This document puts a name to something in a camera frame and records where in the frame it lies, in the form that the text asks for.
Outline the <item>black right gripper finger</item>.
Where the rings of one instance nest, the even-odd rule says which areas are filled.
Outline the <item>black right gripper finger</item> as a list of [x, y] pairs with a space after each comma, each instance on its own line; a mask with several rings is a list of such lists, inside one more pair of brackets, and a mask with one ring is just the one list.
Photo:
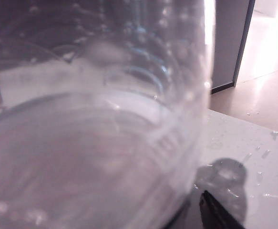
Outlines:
[[243, 229], [246, 219], [246, 199], [227, 191], [215, 193], [204, 190], [199, 201], [205, 229]]

